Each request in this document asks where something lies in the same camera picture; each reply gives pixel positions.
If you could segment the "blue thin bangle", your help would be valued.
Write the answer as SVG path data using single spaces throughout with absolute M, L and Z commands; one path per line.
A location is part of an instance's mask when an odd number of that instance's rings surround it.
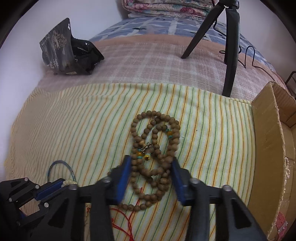
M 48 169 L 48 172 L 47 172 L 47 182 L 50 181 L 50 175 L 51 175 L 51 171 L 53 169 L 53 167 L 55 165 L 58 165 L 58 164 L 62 164 L 64 165 L 68 171 L 70 172 L 71 174 L 71 177 L 72 179 L 68 179 L 68 180 L 64 180 L 61 184 L 61 187 L 65 187 L 65 186 L 69 186 L 69 185 L 72 185 L 72 184 L 77 184 L 77 181 L 76 181 L 76 177 L 75 177 L 75 174 L 74 174 L 74 171 L 73 169 L 70 167 L 70 165 L 68 163 L 66 163 L 65 161 L 63 160 L 56 160 L 54 161 L 50 166 L 49 166 L 49 169 Z

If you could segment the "red strap watch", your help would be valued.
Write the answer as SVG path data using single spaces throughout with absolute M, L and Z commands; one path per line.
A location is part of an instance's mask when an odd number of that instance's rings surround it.
M 277 229 L 277 240 L 281 240 L 285 236 L 287 229 L 287 221 L 283 213 L 278 213 L 275 225 Z

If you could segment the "cardboard box tray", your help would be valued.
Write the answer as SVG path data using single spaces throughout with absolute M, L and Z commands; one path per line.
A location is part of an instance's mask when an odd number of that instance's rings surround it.
M 268 240 L 277 240 L 281 212 L 287 231 L 295 221 L 295 100 L 269 82 L 251 103 L 255 169 L 248 208 Z

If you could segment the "yellow striped cloth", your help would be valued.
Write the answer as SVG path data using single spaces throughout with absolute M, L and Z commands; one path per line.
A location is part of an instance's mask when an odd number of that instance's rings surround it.
M 8 179 L 70 179 L 94 184 L 131 153 L 130 126 L 154 110 L 181 125 L 176 157 L 210 186 L 228 184 L 248 203 L 255 165 L 251 103 L 174 84 L 88 84 L 60 91 L 36 88 L 11 129 Z M 68 167 L 53 161 L 63 160 Z

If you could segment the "black snack bag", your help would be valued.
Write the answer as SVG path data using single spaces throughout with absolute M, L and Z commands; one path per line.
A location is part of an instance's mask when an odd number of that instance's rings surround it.
M 44 64 L 56 74 L 89 75 L 104 56 L 88 40 L 72 36 L 65 18 L 40 41 Z

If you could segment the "beige plaid blanket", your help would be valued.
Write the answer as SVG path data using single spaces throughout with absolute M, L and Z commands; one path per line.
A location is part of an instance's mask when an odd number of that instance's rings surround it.
M 186 59 L 191 38 L 147 34 L 94 42 L 104 60 L 90 75 L 56 75 L 47 71 L 38 87 L 57 91 L 92 83 L 165 83 L 191 86 L 216 94 L 224 87 L 223 45 L 201 40 Z

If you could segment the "black tripod stand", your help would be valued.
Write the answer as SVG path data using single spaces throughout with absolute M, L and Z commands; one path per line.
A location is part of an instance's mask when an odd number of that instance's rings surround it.
M 225 11 L 226 45 L 224 63 L 226 64 L 226 75 L 222 95 L 226 97 L 231 95 L 238 62 L 240 37 L 240 16 L 237 11 L 238 9 L 239 1 L 218 1 L 217 5 L 208 13 L 181 57 L 182 59 L 189 57 L 206 32 L 214 24 L 215 20 L 221 15 L 222 11 Z

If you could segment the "blue patterned bedsheet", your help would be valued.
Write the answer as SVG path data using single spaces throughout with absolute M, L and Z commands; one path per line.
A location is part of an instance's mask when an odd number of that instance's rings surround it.
M 177 17 L 139 17 L 122 20 L 111 27 L 103 30 L 90 39 L 90 41 L 100 41 L 117 37 L 126 37 L 134 35 L 160 34 L 160 35 L 178 35 L 183 37 L 194 37 L 203 18 L 177 18 Z M 225 45 L 226 43 L 226 24 L 217 22 L 204 35 L 203 40 Z M 243 35 L 240 34 L 240 50 L 245 54 L 246 49 L 253 46 Z M 274 67 L 267 62 L 262 54 L 255 49 L 254 59 L 275 72 Z

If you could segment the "floral folded quilt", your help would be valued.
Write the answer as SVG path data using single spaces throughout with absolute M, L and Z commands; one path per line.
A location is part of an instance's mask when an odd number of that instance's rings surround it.
M 218 1 L 192 0 L 123 0 L 122 6 L 131 13 L 146 16 L 205 17 Z

